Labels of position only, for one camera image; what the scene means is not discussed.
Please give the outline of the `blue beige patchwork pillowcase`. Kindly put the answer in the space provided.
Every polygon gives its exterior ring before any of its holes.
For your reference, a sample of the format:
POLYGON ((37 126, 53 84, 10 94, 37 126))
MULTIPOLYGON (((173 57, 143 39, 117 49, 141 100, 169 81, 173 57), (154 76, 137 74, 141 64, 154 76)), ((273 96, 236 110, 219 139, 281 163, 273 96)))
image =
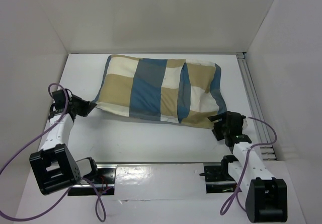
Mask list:
POLYGON ((227 111, 220 83, 214 62, 112 54, 94 103, 119 116, 212 129, 209 118, 227 111))

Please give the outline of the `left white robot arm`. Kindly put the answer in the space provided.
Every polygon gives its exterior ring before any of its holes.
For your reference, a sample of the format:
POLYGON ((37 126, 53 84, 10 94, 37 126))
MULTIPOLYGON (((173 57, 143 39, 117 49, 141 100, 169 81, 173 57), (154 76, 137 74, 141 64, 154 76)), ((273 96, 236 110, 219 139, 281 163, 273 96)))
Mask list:
POLYGON ((52 93, 52 96, 54 103, 50 107, 48 120, 53 129, 48 132, 42 148, 29 157, 43 195, 78 185, 82 178, 93 180, 98 176, 93 158, 76 161, 67 147, 76 117, 87 117, 96 103, 76 95, 65 96, 62 90, 52 93))

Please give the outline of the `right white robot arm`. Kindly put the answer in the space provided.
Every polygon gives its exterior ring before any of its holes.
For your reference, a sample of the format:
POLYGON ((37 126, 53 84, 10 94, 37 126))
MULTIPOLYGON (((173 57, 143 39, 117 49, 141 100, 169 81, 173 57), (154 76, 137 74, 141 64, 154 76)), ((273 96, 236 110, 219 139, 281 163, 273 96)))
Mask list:
POLYGON ((236 181, 232 195, 224 202, 219 213, 225 215, 238 194, 244 194, 242 205, 252 223, 286 222, 288 219, 287 184, 276 178, 265 166, 255 148, 263 143, 253 144, 243 133, 248 117, 237 112, 226 111, 208 118, 213 123, 213 134, 217 140, 224 140, 231 154, 221 161, 221 174, 236 181))

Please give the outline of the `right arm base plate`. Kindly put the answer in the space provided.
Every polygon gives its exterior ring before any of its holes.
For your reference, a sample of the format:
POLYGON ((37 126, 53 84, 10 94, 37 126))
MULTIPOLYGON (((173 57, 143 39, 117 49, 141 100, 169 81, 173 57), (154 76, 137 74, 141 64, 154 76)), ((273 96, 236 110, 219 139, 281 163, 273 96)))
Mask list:
POLYGON ((235 157, 224 157, 221 162, 206 162, 203 163, 203 173, 199 174, 200 177, 205 178, 205 187, 207 194, 213 193, 233 193, 237 186, 232 176, 228 174, 228 164, 232 160, 237 161, 235 157))

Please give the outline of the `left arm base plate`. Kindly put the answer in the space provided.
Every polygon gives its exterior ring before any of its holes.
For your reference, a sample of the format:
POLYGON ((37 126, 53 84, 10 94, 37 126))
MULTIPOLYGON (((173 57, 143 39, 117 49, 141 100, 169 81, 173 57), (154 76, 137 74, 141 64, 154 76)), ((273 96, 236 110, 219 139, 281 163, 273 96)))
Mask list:
MULTIPOLYGON (((98 174, 91 180, 95 189, 103 196, 115 194, 116 165, 98 164, 98 174)), ((69 190, 68 196, 96 196, 94 188, 86 181, 75 185, 69 190)))

